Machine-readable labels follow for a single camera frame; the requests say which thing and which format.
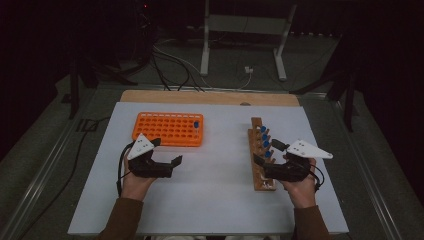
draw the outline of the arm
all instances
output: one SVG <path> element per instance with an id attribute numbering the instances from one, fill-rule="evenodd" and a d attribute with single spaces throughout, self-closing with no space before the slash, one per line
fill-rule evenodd
<path id="1" fill-rule="evenodd" d="M 125 173 L 128 159 L 125 156 Z M 155 178 L 141 178 L 132 173 L 124 176 L 122 194 L 116 200 L 105 229 L 98 240 L 134 239 L 143 209 L 143 200 Z"/>
<path id="2" fill-rule="evenodd" d="M 309 159 L 311 165 L 315 159 Z M 331 239 L 315 201 L 315 179 L 308 175 L 301 182 L 281 182 L 294 205 L 295 239 Z"/>

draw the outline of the person's right hand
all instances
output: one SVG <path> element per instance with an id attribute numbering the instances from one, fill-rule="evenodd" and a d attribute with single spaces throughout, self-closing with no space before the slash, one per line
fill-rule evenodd
<path id="1" fill-rule="evenodd" d="M 315 166 L 317 161 L 313 158 L 310 158 L 309 163 Z M 310 170 L 311 172 L 315 172 L 315 168 L 312 166 Z M 284 189 L 288 191 L 290 199 L 295 208 L 308 208 L 316 206 L 315 178 L 311 174 L 309 174 L 301 182 L 280 182 L 283 184 Z"/>

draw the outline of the dark background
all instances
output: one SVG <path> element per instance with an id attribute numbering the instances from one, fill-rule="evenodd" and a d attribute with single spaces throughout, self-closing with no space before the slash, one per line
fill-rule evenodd
<path id="1" fill-rule="evenodd" d="M 211 1 L 211 11 L 280 16 L 278 1 L 254 12 L 258 1 Z M 139 1 L 157 25 L 184 41 L 186 26 L 203 24 L 199 0 Z M 421 202 L 423 146 L 423 1 L 299 1 L 291 32 L 340 38 L 324 75 L 339 69 L 356 73 L 356 90 L 382 129 Z M 118 64 L 118 42 L 131 41 L 134 2 L 20 0 L 0 3 L 0 159 L 56 97 L 54 84 L 69 74 L 75 48 L 100 63 Z M 89 87 L 96 81 L 86 80 Z"/>

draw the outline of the forearm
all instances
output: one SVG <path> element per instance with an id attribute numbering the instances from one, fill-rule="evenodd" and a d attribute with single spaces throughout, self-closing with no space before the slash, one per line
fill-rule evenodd
<path id="1" fill-rule="evenodd" d="M 298 240 L 331 239 L 318 206 L 295 208 L 294 219 Z"/>
<path id="2" fill-rule="evenodd" d="M 133 239 L 140 221 L 143 202 L 118 198 L 110 214 L 106 228 L 97 236 L 98 240 Z"/>

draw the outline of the white tabletop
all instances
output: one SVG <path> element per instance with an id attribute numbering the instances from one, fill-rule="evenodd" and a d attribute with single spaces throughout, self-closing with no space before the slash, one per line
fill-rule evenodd
<path id="1" fill-rule="evenodd" d="M 293 206 L 281 185 L 275 192 L 253 188 L 247 130 L 261 117 L 271 138 L 284 143 L 303 139 L 316 145 L 302 107 L 206 104 L 117 103 L 87 179 L 69 234 L 98 234 L 118 197 L 117 169 L 139 112 L 186 112 L 204 116 L 200 147 L 157 147 L 153 159 L 170 162 L 183 155 L 172 178 L 158 179 L 147 197 L 137 233 L 143 235 L 264 235 L 293 231 Z M 274 153 L 283 163 L 282 153 Z M 331 233 L 348 232 L 322 159 L 325 183 L 317 203 Z"/>

